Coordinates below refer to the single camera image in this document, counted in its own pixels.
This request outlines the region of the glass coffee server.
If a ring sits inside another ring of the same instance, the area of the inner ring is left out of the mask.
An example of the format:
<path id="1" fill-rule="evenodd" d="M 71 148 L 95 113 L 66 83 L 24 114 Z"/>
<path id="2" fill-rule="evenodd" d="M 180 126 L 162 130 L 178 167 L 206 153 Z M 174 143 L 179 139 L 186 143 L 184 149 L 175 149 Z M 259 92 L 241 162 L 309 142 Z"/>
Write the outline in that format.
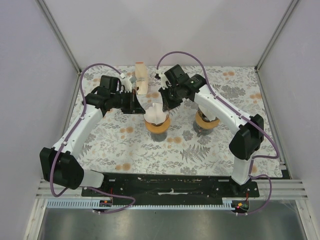
<path id="1" fill-rule="evenodd" d="M 198 124 L 193 125 L 193 129 L 197 137 L 207 136 L 213 132 L 213 128 L 207 129 L 199 126 Z"/>

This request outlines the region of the white paper coffee filter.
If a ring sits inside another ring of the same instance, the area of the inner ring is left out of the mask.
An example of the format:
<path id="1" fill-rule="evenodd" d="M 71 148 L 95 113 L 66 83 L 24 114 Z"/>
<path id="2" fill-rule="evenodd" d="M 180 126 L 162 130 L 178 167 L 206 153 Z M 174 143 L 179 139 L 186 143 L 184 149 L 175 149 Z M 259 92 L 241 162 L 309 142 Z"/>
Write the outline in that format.
<path id="1" fill-rule="evenodd" d="M 207 108 L 201 105 L 198 106 L 198 114 L 203 121 L 208 123 L 220 120 L 214 113 L 210 112 Z"/>

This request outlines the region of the glass carafe brown band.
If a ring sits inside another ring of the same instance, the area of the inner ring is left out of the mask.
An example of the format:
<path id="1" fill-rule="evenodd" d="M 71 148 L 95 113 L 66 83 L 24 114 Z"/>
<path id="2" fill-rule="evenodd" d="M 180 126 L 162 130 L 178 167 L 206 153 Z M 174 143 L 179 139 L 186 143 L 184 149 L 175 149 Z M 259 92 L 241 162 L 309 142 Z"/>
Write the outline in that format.
<path id="1" fill-rule="evenodd" d="M 151 139 L 154 142 L 163 142 L 167 138 L 167 132 L 162 132 L 162 133 L 150 133 Z"/>

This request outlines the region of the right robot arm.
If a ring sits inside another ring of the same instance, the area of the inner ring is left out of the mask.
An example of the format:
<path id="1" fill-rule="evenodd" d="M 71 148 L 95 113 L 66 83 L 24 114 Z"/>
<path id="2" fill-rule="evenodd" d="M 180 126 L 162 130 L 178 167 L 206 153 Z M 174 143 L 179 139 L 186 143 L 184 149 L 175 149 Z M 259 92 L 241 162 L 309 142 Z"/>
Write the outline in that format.
<path id="1" fill-rule="evenodd" d="M 210 122 L 219 119 L 232 132 L 229 150 L 234 156 L 234 164 L 229 191 L 235 197 L 242 196 L 247 191 L 251 160 L 264 140 L 261 132 L 264 119 L 259 114 L 252 116 L 236 109 L 224 97 L 214 93 L 203 76 L 189 76 L 178 64 L 166 72 L 157 69 L 155 77 L 161 81 L 158 91 L 164 111 L 179 107 L 183 100 L 190 100 L 197 103 Z"/>

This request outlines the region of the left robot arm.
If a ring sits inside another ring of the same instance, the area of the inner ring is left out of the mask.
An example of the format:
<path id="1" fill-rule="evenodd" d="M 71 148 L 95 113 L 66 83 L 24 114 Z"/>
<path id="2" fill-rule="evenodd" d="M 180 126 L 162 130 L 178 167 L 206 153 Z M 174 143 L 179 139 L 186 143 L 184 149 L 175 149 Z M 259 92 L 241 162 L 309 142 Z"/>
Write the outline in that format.
<path id="1" fill-rule="evenodd" d="M 78 118 L 53 147 L 44 147 L 40 151 L 43 177 L 51 187 L 59 185 L 72 190 L 92 187 L 101 197 L 110 192 L 104 174 L 83 169 L 78 157 L 92 130 L 111 109 L 119 109 L 123 114 L 145 113 L 132 88 L 133 79 L 133 76 L 101 76 L 99 86 L 85 96 Z"/>

